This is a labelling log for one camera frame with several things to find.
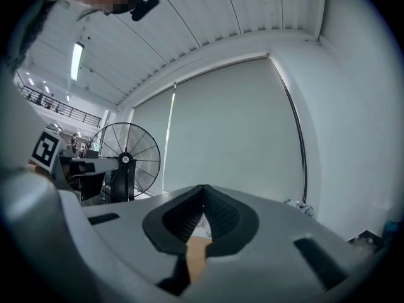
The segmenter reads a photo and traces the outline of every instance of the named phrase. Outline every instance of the black object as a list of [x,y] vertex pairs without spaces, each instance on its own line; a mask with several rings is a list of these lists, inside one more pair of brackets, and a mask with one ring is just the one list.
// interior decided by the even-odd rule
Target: black object
[[160,0],[147,0],[131,11],[132,20],[139,21],[160,4]]
[[191,279],[189,277],[186,256],[181,255],[177,259],[172,276],[163,279],[157,286],[178,296],[190,283]]
[[127,4],[117,4],[114,6],[113,14],[119,15],[121,13],[132,14],[133,21],[139,21],[146,16],[152,9],[158,6],[160,0],[129,0]]
[[104,177],[105,174],[98,174],[81,178],[81,196],[83,197],[83,201],[100,195]]
[[97,159],[97,158],[98,158],[98,152],[95,151],[95,150],[89,150],[89,149],[87,149],[87,151],[86,151],[86,158]]
[[208,185],[196,186],[149,212],[143,230],[157,250],[181,257],[203,213],[213,241],[206,247],[206,257],[236,254],[258,230],[259,220],[253,209]]
[[294,244],[326,290],[331,290],[347,278],[345,272],[313,239],[302,238]]
[[111,124],[91,140],[99,144],[99,158],[115,158],[118,169],[105,174],[106,203],[132,201],[146,192],[160,171],[160,150],[143,128],[130,123]]
[[120,216],[116,213],[108,213],[106,215],[99,215],[97,217],[88,218],[88,221],[91,223],[91,225],[99,225],[100,223],[112,221],[118,219],[119,217]]

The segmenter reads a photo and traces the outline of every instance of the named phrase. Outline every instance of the balcony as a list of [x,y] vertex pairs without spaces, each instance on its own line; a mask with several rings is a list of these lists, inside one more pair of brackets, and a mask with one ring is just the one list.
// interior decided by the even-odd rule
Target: balcony
[[37,92],[27,86],[20,88],[20,91],[24,97],[33,104],[94,127],[99,128],[100,126],[101,118],[99,117],[95,117],[81,110],[72,108],[67,104],[54,100],[50,97],[46,97],[43,93]]

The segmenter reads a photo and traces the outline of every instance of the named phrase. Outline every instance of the person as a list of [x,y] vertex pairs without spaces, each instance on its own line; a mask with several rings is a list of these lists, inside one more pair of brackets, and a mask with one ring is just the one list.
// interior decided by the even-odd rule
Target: person
[[[5,60],[12,72],[15,72],[25,59],[28,49],[36,41],[44,29],[48,15],[59,0],[37,0],[20,20],[4,53]],[[134,7],[135,0],[65,0],[78,3],[92,11],[103,11],[105,14]]]
[[71,149],[73,150],[73,153],[77,152],[77,135],[73,134],[73,137],[70,139],[70,145]]
[[37,105],[42,105],[42,98],[44,97],[44,95],[41,93],[37,99],[37,101],[35,101],[35,104]]
[[81,150],[78,152],[78,158],[84,158],[85,150],[84,146],[81,146]]
[[[27,51],[38,38],[44,29],[48,15],[55,4],[60,0],[22,0],[19,1],[13,10],[20,12],[20,17],[10,17],[5,20],[3,34],[9,35],[5,45],[2,45],[0,58],[0,78],[2,82],[0,98],[0,109],[7,116],[0,116],[0,134],[3,136],[2,145],[12,145],[15,140],[21,140],[20,131],[29,129],[31,138],[24,139],[24,146],[20,147],[16,156],[12,151],[0,152],[0,163],[7,163],[8,169],[17,169],[26,165],[30,158],[42,131],[46,127],[44,120],[37,115],[35,110],[26,105],[25,98],[19,98],[15,92],[13,78],[16,70],[23,63]],[[127,9],[129,11],[134,0],[65,0],[68,3],[79,3],[89,9],[113,11]],[[25,120],[21,124],[21,113]],[[19,127],[10,132],[10,127]]]

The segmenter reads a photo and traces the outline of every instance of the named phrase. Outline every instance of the ceiling light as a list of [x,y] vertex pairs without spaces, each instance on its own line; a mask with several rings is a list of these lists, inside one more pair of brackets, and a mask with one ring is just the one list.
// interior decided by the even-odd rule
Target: ceiling light
[[80,43],[75,43],[73,49],[73,57],[71,60],[71,72],[70,76],[72,80],[77,81],[78,79],[78,68],[80,66],[81,55],[83,53],[84,45]]

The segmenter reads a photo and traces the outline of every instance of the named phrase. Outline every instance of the fan guard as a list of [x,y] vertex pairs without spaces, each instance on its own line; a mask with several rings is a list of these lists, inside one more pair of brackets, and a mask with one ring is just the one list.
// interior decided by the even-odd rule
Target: fan guard
[[114,201],[129,201],[147,190],[160,172],[160,150],[142,127],[120,122],[101,129],[91,141],[99,158],[115,158],[117,170],[105,174],[103,192]]

